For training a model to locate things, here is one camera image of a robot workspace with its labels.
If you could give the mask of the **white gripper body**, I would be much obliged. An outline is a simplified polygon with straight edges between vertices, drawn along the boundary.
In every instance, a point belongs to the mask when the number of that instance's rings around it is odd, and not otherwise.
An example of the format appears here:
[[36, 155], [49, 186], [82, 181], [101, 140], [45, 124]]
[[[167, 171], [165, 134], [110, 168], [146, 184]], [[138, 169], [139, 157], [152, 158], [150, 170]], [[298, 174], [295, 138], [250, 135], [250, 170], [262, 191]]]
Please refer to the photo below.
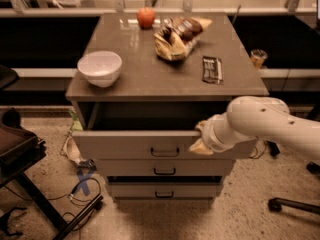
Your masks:
[[222, 153], [234, 147], [233, 144], [222, 142], [216, 133], [218, 124], [224, 122], [221, 115], [214, 115], [206, 121], [207, 123], [201, 131], [201, 139], [209, 149], [214, 153]]

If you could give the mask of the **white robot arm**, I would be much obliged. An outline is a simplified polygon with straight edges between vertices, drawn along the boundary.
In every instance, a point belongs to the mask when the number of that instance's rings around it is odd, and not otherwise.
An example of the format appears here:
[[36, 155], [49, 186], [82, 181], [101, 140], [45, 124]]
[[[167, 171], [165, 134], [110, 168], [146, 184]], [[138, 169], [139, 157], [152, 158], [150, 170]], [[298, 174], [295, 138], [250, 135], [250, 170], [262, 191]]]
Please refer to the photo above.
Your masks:
[[196, 129], [201, 137], [189, 150], [199, 155], [222, 153], [238, 143], [262, 139], [285, 145], [310, 160], [320, 159], [320, 123], [292, 116], [277, 98], [238, 97], [223, 114], [200, 121]]

